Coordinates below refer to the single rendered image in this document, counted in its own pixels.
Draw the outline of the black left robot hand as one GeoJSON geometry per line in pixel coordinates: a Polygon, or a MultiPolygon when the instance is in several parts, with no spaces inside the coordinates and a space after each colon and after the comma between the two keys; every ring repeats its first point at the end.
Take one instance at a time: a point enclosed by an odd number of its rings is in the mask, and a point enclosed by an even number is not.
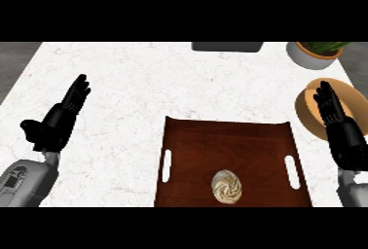
{"type": "Polygon", "coordinates": [[[35,152],[59,153],[66,147],[84,100],[90,94],[85,75],[79,74],[64,94],[53,105],[41,122],[22,120],[20,128],[35,152]]]}

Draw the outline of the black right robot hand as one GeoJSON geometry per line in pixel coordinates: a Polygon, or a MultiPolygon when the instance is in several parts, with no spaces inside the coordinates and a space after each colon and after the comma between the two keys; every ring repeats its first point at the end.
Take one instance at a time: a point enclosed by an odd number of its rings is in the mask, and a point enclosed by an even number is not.
{"type": "Polygon", "coordinates": [[[323,121],[332,159],[339,169],[368,171],[368,142],[359,125],[344,113],[330,84],[320,82],[313,93],[323,121]]]}

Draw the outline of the tan wooden pot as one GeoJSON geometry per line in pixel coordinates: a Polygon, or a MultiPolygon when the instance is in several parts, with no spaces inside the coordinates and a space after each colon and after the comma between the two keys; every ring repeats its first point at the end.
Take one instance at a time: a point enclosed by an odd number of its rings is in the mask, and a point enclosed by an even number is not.
{"type": "Polygon", "coordinates": [[[294,109],[304,128],[319,139],[328,140],[317,104],[313,99],[322,81],[329,83],[341,102],[344,114],[353,118],[363,136],[368,136],[368,99],[351,85],[333,78],[314,79],[295,98],[294,109]]]}

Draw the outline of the dark brown wooden tray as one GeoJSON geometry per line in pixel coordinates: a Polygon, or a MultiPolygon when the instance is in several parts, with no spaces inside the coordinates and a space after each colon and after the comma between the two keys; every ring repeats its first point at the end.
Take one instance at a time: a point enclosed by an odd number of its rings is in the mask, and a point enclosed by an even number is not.
{"type": "Polygon", "coordinates": [[[234,207],[308,207],[307,188],[289,186],[285,159],[298,159],[289,123],[165,119],[161,156],[169,178],[156,182],[153,205],[221,207],[211,180],[227,169],[240,182],[234,207]]]}

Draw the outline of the potted green plant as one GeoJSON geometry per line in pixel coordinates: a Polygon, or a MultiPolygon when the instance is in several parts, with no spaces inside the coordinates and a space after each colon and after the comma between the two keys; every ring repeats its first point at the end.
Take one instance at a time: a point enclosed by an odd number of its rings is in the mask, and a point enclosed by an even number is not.
{"type": "Polygon", "coordinates": [[[288,42],[286,53],[299,67],[322,70],[335,62],[347,45],[348,42],[288,42]]]}

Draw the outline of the dark grey appliance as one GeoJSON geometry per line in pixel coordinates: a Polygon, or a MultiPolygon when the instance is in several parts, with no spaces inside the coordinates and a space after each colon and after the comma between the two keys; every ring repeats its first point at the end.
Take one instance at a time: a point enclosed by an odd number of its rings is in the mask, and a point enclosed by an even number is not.
{"type": "Polygon", "coordinates": [[[190,47],[199,52],[257,53],[261,42],[192,42],[190,47]]]}

